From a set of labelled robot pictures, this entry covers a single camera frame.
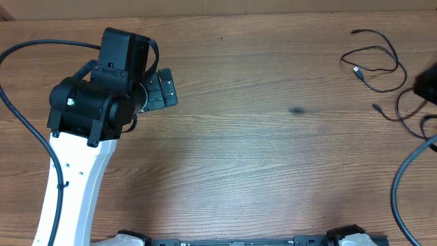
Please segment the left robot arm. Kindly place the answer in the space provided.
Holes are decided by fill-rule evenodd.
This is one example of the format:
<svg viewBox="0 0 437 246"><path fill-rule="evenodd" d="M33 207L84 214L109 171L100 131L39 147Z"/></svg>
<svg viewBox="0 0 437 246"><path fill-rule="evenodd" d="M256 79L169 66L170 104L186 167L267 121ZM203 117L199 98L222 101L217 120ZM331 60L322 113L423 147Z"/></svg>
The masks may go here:
<svg viewBox="0 0 437 246"><path fill-rule="evenodd" d="M177 104L170 69L148 64L157 43L107 28L97 59L50 94L47 126L55 153L35 245L89 245L104 171L140 113Z"/></svg>

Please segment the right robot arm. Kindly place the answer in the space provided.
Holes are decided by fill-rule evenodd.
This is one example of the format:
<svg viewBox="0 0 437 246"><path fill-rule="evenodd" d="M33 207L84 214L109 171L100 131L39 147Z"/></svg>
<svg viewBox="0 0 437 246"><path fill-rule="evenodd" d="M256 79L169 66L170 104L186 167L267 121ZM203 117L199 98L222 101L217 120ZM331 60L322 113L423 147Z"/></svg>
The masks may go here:
<svg viewBox="0 0 437 246"><path fill-rule="evenodd" d="M413 91L417 96L437 105L437 65L433 64L421 74L414 82Z"/></svg>

